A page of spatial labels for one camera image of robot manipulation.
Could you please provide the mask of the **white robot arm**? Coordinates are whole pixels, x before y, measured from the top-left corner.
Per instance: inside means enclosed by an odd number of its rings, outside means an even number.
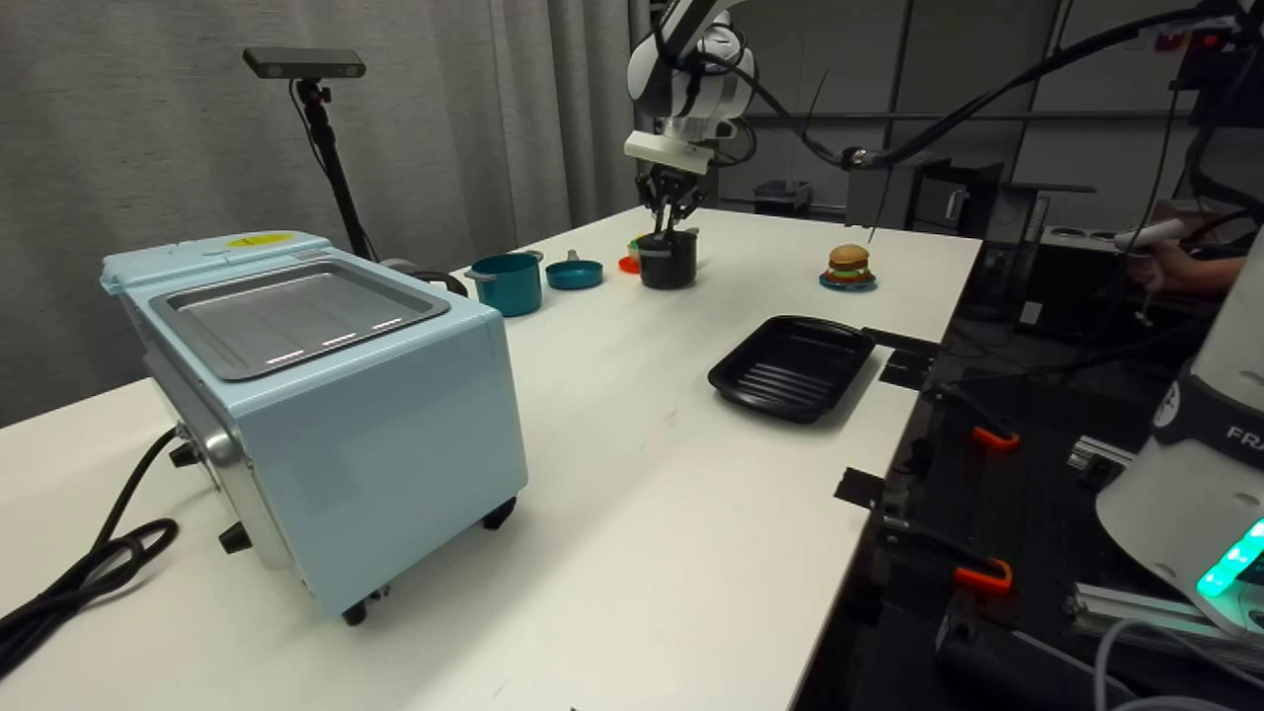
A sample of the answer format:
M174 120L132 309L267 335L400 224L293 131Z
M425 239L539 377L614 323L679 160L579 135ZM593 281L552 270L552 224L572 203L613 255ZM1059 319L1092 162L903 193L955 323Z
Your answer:
M629 94L655 120L625 155L646 172L655 235L695 209L713 145L750 98L755 53L729 28L739 0L670 0L629 53ZM1092 499L1105 538L1180 592L1213 629L1264 640L1264 255L1252 251L1191 365L1166 388L1147 439Z

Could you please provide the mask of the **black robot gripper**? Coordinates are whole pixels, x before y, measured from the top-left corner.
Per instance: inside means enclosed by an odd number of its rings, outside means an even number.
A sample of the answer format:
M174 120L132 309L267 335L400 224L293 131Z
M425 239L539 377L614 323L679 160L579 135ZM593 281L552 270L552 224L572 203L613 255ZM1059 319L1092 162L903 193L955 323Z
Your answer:
M667 145L643 145L634 155L634 199L650 212L650 243L685 235L685 218L695 212L699 185L712 172L708 152L667 152Z

